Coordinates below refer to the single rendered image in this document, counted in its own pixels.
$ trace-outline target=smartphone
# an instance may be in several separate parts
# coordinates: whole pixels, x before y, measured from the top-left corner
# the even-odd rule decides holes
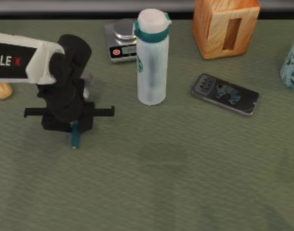
[[[191,89],[195,98],[222,106],[243,116],[251,116],[259,94],[255,91],[221,80],[209,74],[202,74]]]

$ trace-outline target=digital scale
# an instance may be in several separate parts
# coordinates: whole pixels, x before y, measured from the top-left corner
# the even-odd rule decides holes
[[[112,62],[136,60],[136,36],[133,19],[121,19],[104,25],[108,53]]]

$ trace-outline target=table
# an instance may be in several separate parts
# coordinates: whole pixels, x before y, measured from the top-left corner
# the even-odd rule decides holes
[[[96,118],[78,150],[44,131],[25,107],[35,86],[13,85],[0,101],[0,231],[294,231],[294,92],[279,69],[294,21],[259,21],[246,55],[204,61],[191,21],[171,27],[167,98],[136,97],[135,63],[112,64],[105,21],[0,21],[0,32],[93,49],[91,99],[116,107]],[[260,93],[252,117],[190,96],[209,73]]]

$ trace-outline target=wooden box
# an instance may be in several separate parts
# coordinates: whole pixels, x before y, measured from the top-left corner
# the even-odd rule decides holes
[[[192,33],[203,58],[246,53],[259,11],[257,0],[196,0]]]

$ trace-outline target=scale platform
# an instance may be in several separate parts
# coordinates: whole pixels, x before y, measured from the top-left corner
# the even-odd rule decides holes
[[[104,25],[108,54],[114,63],[136,60],[133,22],[133,19],[121,19]]]

